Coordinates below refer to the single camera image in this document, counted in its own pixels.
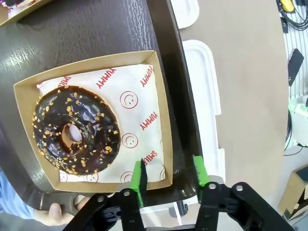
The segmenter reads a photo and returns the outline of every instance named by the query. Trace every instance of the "yellow object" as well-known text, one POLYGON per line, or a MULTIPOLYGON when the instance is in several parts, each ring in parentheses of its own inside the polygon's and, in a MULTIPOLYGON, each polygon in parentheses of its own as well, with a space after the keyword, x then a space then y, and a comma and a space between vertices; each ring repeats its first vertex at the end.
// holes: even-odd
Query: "yellow object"
POLYGON ((292 0, 280 0, 280 3, 284 11, 292 12, 294 10, 294 5, 292 3, 292 0))

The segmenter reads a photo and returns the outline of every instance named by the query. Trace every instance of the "black tray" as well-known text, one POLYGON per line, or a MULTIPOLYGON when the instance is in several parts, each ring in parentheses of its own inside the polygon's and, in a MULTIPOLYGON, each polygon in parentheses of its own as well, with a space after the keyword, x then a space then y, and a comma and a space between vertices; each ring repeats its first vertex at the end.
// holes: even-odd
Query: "black tray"
POLYGON ((0 96, 2 96, 0 101, 2 108, 0 112, 0 166, 23 201, 36 209, 48 210, 51 203, 56 202, 60 203, 65 211, 75 214, 76 210, 72 206, 72 200, 77 193, 59 192, 49 184, 26 138, 15 98, 13 98, 13 84, 41 71, 78 60, 138 50, 156 50, 161 54, 161 64, 165 71, 164 80, 174 152, 172 186, 148 191, 145 205, 165 204, 195 195, 195 184, 191 174, 193 168, 192 155, 202 155, 202 151, 187 65, 171 2, 170 0, 124 2, 122 0, 76 0, 74 4, 70 4, 69 1, 55 0, 27 16, 18 24, 0 28, 0 38, 4 39, 0 42, 0 72, 2 73, 0 76, 0 96), (158 45, 148 9, 152 16, 158 45), (120 21, 124 19, 126 20, 124 22, 125 28, 119 30, 123 33, 123 36, 117 37, 117 41, 113 41, 108 49, 97 52, 98 48, 102 49, 102 47, 95 47, 96 44, 101 46, 99 45, 100 39, 113 40, 113 36, 104 31, 108 30, 113 35, 119 35, 119 31, 114 29, 113 26, 119 26, 120 21), (83 26, 93 27, 94 29, 90 29, 90 31, 97 34, 88 35, 84 32, 88 28, 83 26), (145 28, 147 34, 134 31, 140 28, 145 28), (38 37, 35 37, 36 41, 29 39, 33 33, 38 35, 38 37), (52 38, 44 41, 43 39, 49 39, 45 37, 46 35, 52 38), (59 39, 66 37, 70 40, 59 41, 59 39), (139 41, 143 37, 150 37, 149 44, 144 44, 145 41, 139 41), (61 42, 72 42, 72 39, 73 42, 77 43, 75 47, 61 45, 61 42), (27 55, 29 55, 29 51, 25 46, 35 46, 36 43, 38 44, 37 47, 49 44, 52 46, 56 43, 58 49, 61 46, 70 49, 83 49, 80 44, 78 45, 79 41, 81 45, 84 42, 85 49, 91 50, 92 53, 84 54, 81 52, 82 55, 80 55, 80 52, 77 52, 77 54, 73 53, 74 57, 71 58, 67 54, 62 54, 60 50, 56 53, 56 56, 51 57, 51 60, 44 56, 43 62, 45 61, 47 64, 42 64, 39 58, 25 60, 24 62, 29 63, 26 64, 27 67, 24 70, 19 69, 18 65, 20 64, 13 64, 13 68, 10 67, 6 60, 7 54, 12 57, 16 52, 11 49, 18 51, 19 48, 23 54, 27 55))

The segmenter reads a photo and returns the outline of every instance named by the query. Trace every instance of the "screw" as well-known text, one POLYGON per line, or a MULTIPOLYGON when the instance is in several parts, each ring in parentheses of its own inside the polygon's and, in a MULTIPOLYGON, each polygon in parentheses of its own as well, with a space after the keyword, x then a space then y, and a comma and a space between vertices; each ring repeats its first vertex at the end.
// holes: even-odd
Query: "screw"
POLYGON ((129 191, 125 191, 124 192, 124 196, 129 196, 130 195, 130 192, 129 191))
POLYGON ((236 191, 239 191, 239 192, 243 191, 242 185, 236 186, 236 191))
POLYGON ((209 187, 210 189, 215 189, 215 188, 216 188, 216 185, 215 185, 215 184, 210 184, 208 187, 209 187))
POLYGON ((98 201, 98 202, 103 202, 103 201, 104 201, 104 197, 103 197, 103 196, 100 196, 99 198, 97 198, 97 201, 98 201))

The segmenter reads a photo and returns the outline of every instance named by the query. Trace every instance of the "light blue shirt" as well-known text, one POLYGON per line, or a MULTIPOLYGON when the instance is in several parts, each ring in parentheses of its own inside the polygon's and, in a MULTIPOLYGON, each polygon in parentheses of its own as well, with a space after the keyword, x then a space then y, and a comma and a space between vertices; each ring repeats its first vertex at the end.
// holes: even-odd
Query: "light blue shirt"
POLYGON ((0 212, 34 219, 34 209, 26 205, 0 170, 0 212))

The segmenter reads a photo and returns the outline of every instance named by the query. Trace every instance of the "cardboard box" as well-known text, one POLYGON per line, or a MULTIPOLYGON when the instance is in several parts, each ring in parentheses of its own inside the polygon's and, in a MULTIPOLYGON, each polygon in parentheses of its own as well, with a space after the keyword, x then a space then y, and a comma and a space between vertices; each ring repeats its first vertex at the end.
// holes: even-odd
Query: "cardboard box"
POLYGON ((18 13, 17 15, 15 15, 14 17, 10 19, 8 16, 7 7, 0 5, 0 26, 5 26, 10 23, 16 23, 23 17, 27 16, 31 12, 37 10, 39 7, 42 7, 43 5, 47 4, 50 1, 52 0, 40 0, 38 2, 35 2, 30 7, 26 8, 24 11, 21 11, 20 13, 18 13))
POLYGON ((287 221, 300 217, 308 209, 308 165, 291 173, 278 208, 287 221))
POLYGON ((35 76, 29 77, 14 85, 19 113, 24 124, 26 134, 32 149, 41 165, 45 174, 54 189, 60 191, 81 192, 81 193, 112 193, 117 192, 121 183, 91 183, 91 182, 60 182, 59 170, 51 165, 41 154, 32 137, 32 117, 35 110, 36 101, 39 98, 39 90, 36 85, 42 81, 55 77, 69 76, 77 73, 96 71, 112 67, 134 65, 134 64, 151 64, 154 66, 155 82, 157 88, 159 113, 161 119, 161 131, 163 138, 165 180, 148 183, 148 189, 157 189, 168 187, 172 184, 173 176, 173 152, 172 137, 165 91, 164 80, 157 57, 154 51, 137 51, 122 54, 114 54, 103 57, 97 57, 79 61, 72 64, 60 66, 35 76))

